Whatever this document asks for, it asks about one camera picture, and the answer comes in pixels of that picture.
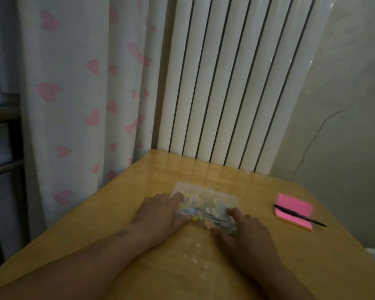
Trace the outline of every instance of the orange sticky note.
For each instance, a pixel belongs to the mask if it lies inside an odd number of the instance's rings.
[[[310,203],[301,201],[294,197],[286,196],[284,194],[279,194],[278,201],[276,204],[285,208],[289,208],[290,210],[298,212],[299,214],[302,214],[303,216],[307,216],[307,217],[311,216],[311,213],[313,210],[313,206]],[[305,228],[307,230],[312,230],[311,222],[297,218],[295,216],[291,216],[287,213],[282,212],[276,207],[275,207],[275,217],[283,221],[297,225],[299,227]]]

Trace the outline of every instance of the clear plastic case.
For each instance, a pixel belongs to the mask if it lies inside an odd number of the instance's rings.
[[[228,232],[235,230],[235,221],[225,213],[226,208],[239,207],[235,196],[183,182],[175,184],[171,195],[177,192],[184,196],[178,214],[192,216],[196,224],[206,229],[220,226]]]

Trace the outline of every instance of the tabletop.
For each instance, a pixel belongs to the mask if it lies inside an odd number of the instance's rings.
[[[147,196],[170,193],[182,181],[234,195],[244,213],[268,227],[282,262],[319,300],[375,299],[375,260],[299,184],[262,174],[151,150],[0,267],[0,286],[115,232]],[[278,220],[283,193],[310,202],[312,232]],[[182,228],[116,278],[105,299],[262,299],[216,246],[209,231]]]

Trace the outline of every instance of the heart-patterned curtain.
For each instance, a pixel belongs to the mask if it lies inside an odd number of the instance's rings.
[[[151,148],[168,0],[17,0],[47,226]]]

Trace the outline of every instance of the glossy wooden surface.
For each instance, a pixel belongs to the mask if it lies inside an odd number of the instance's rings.
[[[269,229],[282,261],[321,299],[375,299],[375,260],[303,186],[152,150],[0,267],[0,286],[127,224],[141,201],[184,181],[235,195]],[[274,216],[278,193],[308,201],[329,227],[293,226]],[[130,264],[107,299],[262,299],[219,251],[210,232],[184,227]]]

